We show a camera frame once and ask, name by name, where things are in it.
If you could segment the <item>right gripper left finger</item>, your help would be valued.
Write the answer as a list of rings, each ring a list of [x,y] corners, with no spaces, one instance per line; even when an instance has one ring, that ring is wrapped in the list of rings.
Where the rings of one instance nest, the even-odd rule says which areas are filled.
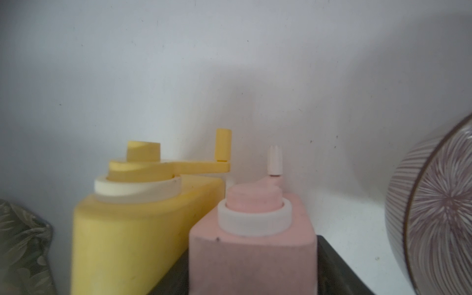
[[[186,250],[148,295],[189,294],[189,251]]]

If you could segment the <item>yellow block pencil sharpener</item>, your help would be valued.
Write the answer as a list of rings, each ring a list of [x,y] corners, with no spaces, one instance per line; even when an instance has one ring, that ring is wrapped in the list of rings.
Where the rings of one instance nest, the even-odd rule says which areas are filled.
[[[229,129],[217,129],[212,161],[165,161],[159,143],[129,141],[74,209],[71,294],[150,293],[224,199],[231,147]]]

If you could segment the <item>pink rounded pencil sharpener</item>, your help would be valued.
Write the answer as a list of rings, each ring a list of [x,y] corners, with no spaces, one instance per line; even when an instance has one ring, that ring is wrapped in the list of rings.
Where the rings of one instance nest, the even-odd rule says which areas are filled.
[[[192,295],[313,295],[317,236],[301,198],[283,190],[283,157],[267,175],[230,187],[189,233]]]

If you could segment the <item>cream canvas tote bag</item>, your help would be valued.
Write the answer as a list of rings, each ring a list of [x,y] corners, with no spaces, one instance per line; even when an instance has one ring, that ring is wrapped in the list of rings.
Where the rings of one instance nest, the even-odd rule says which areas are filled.
[[[1,294],[55,295],[47,260],[53,230],[31,211],[1,200]]]

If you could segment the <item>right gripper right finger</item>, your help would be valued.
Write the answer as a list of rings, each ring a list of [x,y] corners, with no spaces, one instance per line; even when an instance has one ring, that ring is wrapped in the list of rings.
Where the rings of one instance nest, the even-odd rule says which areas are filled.
[[[323,236],[317,239],[319,295],[374,295]]]

